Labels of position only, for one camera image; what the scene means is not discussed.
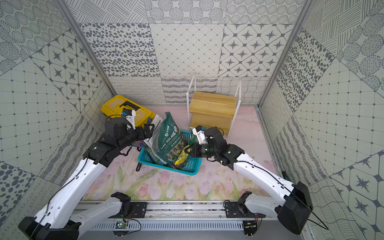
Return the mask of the small yellow seed packet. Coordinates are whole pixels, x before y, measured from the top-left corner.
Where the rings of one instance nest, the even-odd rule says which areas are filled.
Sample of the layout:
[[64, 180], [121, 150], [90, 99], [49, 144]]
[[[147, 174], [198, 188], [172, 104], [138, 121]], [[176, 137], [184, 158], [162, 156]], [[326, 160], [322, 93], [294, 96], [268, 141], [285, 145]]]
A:
[[174, 167], [176, 168], [176, 169], [182, 169], [182, 168], [184, 168], [186, 165], [187, 165], [187, 163], [189, 162], [189, 159], [190, 159], [190, 157], [189, 158], [182, 158], [181, 157], [181, 153], [180, 153], [180, 155], [178, 156], [178, 158], [174, 161]]

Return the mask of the white fertilizer bag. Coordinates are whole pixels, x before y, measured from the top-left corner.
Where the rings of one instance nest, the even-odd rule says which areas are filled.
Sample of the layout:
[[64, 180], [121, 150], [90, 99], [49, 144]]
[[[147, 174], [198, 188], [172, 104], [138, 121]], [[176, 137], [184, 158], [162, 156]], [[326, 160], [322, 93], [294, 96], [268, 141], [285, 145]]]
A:
[[145, 139], [144, 143], [151, 148], [152, 151], [156, 152], [159, 150], [158, 142], [159, 142], [159, 136], [160, 136], [160, 129], [161, 125], [163, 123], [163, 118], [159, 115], [155, 115], [154, 119], [150, 123], [150, 130], [152, 133], [152, 136], [149, 139]]

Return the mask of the teal plastic basket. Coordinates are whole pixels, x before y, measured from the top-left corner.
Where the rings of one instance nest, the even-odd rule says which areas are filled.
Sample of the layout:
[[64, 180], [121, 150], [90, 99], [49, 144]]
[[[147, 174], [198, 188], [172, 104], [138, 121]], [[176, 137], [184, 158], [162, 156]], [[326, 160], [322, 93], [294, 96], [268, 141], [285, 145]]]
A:
[[165, 170], [195, 175], [201, 159], [186, 154], [185, 149], [197, 143], [197, 138], [191, 132], [181, 131], [170, 113], [166, 113], [166, 116], [166, 120], [156, 127], [154, 136], [140, 142], [138, 161]]

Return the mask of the dark green fertilizer bag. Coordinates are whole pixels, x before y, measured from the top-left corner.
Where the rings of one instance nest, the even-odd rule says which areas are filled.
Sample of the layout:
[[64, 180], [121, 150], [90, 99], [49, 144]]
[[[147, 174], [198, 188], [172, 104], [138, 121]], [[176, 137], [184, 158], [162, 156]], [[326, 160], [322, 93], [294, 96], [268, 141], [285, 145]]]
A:
[[174, 121], [172, 114], [166, 112], [166, 117], [163, 119], [160, 129], [159, 150], [156, 152], [151, 150], [156, 158], [155, 162], [176, 169], [174, 161], [186, 146], [188, 146], [188, 141]]

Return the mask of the colourful green fertilizer bag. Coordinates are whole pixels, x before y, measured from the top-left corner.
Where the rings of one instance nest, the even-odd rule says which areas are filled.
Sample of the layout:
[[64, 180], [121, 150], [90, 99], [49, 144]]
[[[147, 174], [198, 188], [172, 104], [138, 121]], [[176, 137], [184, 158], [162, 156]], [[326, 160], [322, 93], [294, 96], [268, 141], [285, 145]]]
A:
[[189, 134], [189, 140], [188, 140], [188, 145], [191, 146], [191, 145], [193, 145], [193, 144], [195, 144], [195, 143], [198, 143], [198, 142], [199, 142], [199, 141], [198, 141], [198, 139], [197, 139], [197, 136], [194, 135], [192, 132], [190, 132], [190, 134]]

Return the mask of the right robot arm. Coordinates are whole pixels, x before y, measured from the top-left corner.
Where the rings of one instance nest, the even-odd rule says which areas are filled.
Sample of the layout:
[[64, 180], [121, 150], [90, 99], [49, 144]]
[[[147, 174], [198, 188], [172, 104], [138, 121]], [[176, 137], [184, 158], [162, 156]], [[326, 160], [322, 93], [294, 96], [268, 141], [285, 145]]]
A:
[[236, 203], [223, 202], [227, 217], [246, 218], [243, 222], [246, 237], [254, 236], [266, 217], [277, 219], [293, 234], [302, 233], [310, 216], [315, 214], [309, 189], [304, 183], [294, 184], [272, 173], [243, 149], [227, 143], [216, 127], [197, 126], [192, 133], [197, 139], [184, 149], [184, 153], [192, 158], [218, 162], [253, 181], [269, 194], [269, 197], [261, 197], [246, 191]]

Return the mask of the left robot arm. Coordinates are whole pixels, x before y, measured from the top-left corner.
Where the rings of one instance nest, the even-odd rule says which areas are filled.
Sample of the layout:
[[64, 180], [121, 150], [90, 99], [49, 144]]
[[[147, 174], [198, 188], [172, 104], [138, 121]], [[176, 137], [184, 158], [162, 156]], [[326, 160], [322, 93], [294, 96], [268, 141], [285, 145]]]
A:
[[110, 217], [129, 216], [131, 197], [120, 192], [79, 214], [73, 211], [93, 182], [123, 155], [122, 150], [130, 150], [133, 143], [151, 138], [154, 129], [153, 124], [135, 127], [126, 118], [107, 120], [105, 133], [85, 151], [70, 178], [35, 216], [23, 218], [19, 230], [30, 240], [77, 240]]

